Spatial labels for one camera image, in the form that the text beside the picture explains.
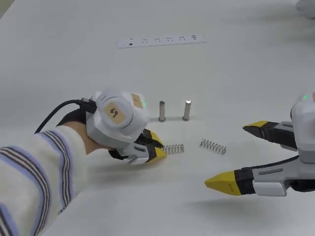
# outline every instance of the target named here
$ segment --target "metal spring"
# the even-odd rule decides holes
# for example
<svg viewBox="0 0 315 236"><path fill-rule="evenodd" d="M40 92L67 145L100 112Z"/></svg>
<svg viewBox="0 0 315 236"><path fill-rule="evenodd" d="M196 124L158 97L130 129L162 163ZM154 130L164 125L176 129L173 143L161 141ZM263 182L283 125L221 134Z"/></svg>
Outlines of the metal spring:
<svg viewBox="0 0 315 236"><path fill-rule="evenodd" d="M167 145L161 148L167 154L177 154L185 151L184 144Z"/></svg>
<svg viewBox="0 0 315 236"><path fill-rule="evenodd" d="M207 148L209 150L215 151L220 154L225 154L226 152L226 146L223 146L221 144L217 144L215 142L212 142L210 140L201 139L200 141L200 147Z"/></svg>

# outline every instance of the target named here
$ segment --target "power strip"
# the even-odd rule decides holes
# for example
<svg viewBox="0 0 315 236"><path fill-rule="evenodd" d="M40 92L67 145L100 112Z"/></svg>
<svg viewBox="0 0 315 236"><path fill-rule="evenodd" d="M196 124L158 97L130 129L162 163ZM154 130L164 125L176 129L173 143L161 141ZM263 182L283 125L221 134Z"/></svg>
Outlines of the power strip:
<svg viewBox="0 0 315 236"><path fill-rule="evenodd" d="M118 48L138 48L205 42L206 40L199 34L136 37L118 40Z"/></svg>

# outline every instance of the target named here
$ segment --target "black wrist strap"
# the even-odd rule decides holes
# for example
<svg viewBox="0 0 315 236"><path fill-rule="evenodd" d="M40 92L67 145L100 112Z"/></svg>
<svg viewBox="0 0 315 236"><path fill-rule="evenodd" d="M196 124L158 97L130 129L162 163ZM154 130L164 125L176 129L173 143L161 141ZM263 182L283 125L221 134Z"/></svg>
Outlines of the black wrist strap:
<svg viewBox="0 0 315 236"><path fill-rule="evenodd" d="M57 124L57 126L63 125L70 121L80 122L82 124L87 124L86 111L83 109L74 110L62 118L62 120Z"/></svg>
<svg viewBox="0 0 315 236"><path fill-rule="evenodd" d="M125 160L128 156L121 156L119 152L114 149L114 150L108 150L108 153L114 158L118 160Z"/></svg>

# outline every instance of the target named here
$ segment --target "striped sweater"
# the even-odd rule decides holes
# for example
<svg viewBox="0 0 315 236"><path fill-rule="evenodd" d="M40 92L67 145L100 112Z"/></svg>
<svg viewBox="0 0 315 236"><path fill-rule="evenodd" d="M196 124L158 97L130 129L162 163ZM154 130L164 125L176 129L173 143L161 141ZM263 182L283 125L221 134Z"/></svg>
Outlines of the striped sweater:
<svg viewBox="0 0 315 236"><path fill-rule="evenodd" d="M66 126L0 148L0 235L40 235L84 187L85 157Z"/></svg>

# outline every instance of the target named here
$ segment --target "metal pin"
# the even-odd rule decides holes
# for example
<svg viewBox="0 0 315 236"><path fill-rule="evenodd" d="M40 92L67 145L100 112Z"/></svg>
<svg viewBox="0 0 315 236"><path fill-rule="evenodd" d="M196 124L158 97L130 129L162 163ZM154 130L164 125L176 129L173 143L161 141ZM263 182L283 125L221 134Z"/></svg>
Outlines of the metal pin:
<svg viewBox="0 0 315 236"><path fill-rule="evenodd" d="M190 106L191 106L191 100L186 100L183 121L189 121Z"/></svg>
<svg viewBox="0 0 315 236"><path fill-rule="evenodd" d="M160 101L159 102L159 117L158 117L159 122L165 122L165 102Z"/></svg>

